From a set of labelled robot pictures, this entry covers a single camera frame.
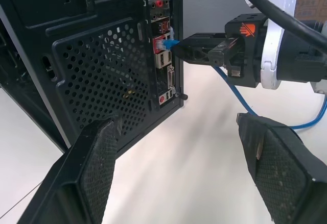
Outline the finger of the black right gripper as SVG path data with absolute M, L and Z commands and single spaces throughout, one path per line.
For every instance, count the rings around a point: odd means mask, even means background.
M 187 38 L 173 54 L 189 64 L 222 67 L 239 52 L 239 38 Z
M 190 39 L 225 39 L 225 33 L 196 33 L 189 36 Z

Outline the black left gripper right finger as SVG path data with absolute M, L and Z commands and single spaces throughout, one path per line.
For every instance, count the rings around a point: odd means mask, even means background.
M 274 223 L 326 223 L 326 164 L 289 126 L 239 113 L 248 171 Z

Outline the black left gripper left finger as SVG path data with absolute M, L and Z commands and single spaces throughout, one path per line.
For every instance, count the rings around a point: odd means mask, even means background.
M 102 223 L 113 180 L 122 117 L 85 126 L 53 164 L 18 223 Z

